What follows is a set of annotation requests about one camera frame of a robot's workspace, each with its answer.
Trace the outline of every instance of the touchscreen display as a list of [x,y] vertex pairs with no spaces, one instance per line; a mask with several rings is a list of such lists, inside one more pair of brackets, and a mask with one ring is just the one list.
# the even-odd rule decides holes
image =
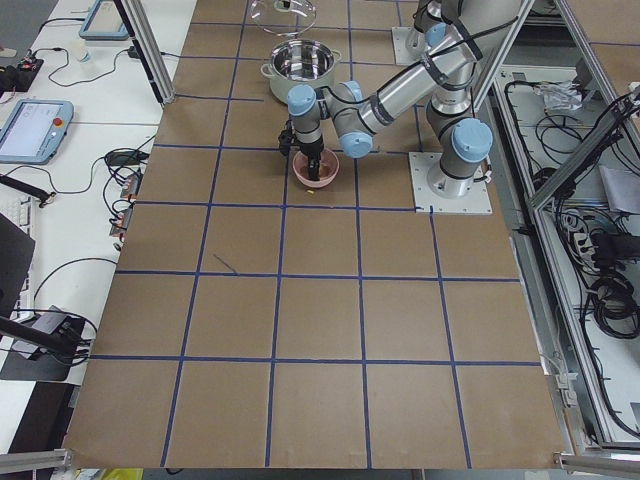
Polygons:
[[61,105],[52,103],[25,103],[15,116],[0,145],[0,155],[34,157],[58,116]]

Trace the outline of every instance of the pot handle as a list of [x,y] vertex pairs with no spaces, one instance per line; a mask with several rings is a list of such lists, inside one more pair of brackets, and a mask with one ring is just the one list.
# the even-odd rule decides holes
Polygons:
[[262,66],[260,67],[260,73],[262,73],[262,75],[267,78],[273,78],[276,76],[271,69],[271,65],[268,63],[262,64]]
[[331,50],[331,53],[333,53],[333,58],[335,59],[336,63],[338,63],[340,60],[342,60],[342,53],[340,53],[340,51]]

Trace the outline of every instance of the robotic arm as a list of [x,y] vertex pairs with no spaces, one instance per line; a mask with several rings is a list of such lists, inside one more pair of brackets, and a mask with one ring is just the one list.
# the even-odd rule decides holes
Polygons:
[[[416,20],[429,3],[420,2]],[[444,150],[441,171],[430,173],[437,179],[433,188],[447,198],[461,196],[492,143],[489,128],[469,118],[474,65],[501,44],[507,28],[517,20],[520,6],[521,0],[443,0],[440,13],[444,23],[427,32],[428,54],[367,99],[355,81],[334,88],[314,90],[298,85],[291,89],[287,103],[295,143],[308,158],[309,178],[317,180],[319,175],[324,149],[321,120],[330,118],[344,152],[361,158],[372,149],[376,133],[432,94],[427,119]]]

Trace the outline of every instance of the keyboard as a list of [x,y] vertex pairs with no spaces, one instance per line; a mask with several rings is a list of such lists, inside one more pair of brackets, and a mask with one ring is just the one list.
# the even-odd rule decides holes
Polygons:
[[[20,196],[9,201],[0,202],[0,213],[11,220],[15,225],[20,227],[24,233],[35,239],[34,235],[34,213],[38,206],[33,197]],[[16,302],[16,309],[34,308],[34,287],[31,282],[31,269],[27,275],[27,279],[22,285],[20,298]],[[13,312],[11,320],[27,320],[33,316],[33,312]]]

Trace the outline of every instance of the pot lid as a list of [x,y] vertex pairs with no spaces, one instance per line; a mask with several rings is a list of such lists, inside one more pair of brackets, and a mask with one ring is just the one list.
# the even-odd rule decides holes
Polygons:
[[294,36],[313,26],[316,7],[308,0],[254,0],[250,15],[265,32]]

